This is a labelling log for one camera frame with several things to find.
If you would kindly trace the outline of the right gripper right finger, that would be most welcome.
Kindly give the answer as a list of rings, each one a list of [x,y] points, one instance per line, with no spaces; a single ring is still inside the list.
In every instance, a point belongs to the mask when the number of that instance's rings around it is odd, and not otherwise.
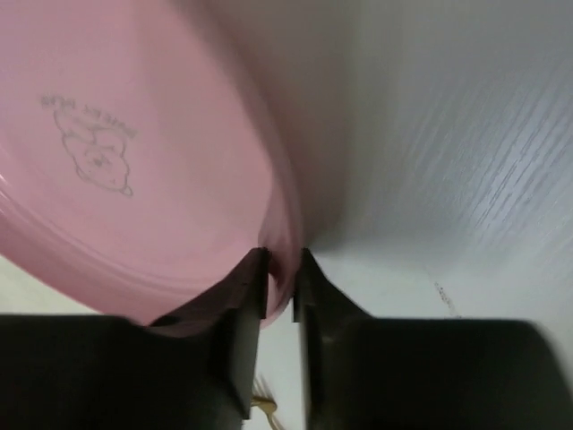
[[[301,252],[293,305],[301,347],[304,427],[331,429],[345,356],[340,351],[342,333],[372,316],[328,279],[308,248]]]

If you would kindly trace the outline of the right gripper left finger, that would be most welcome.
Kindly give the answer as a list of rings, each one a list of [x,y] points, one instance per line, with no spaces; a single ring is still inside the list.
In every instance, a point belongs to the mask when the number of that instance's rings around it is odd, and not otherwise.
[[[244,421],[266,316],[269,251],[253,248],[216,285],[160,316],[150,331],[183,346],[175,404],[186,421]]]

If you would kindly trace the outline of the pink plate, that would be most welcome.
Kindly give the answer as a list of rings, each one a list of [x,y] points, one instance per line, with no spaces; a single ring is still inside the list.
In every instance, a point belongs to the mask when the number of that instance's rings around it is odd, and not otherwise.
[[[146,324],[264,247],[274,320],[301,245],[274,122],[201,2],[2,2],[5,259]]]

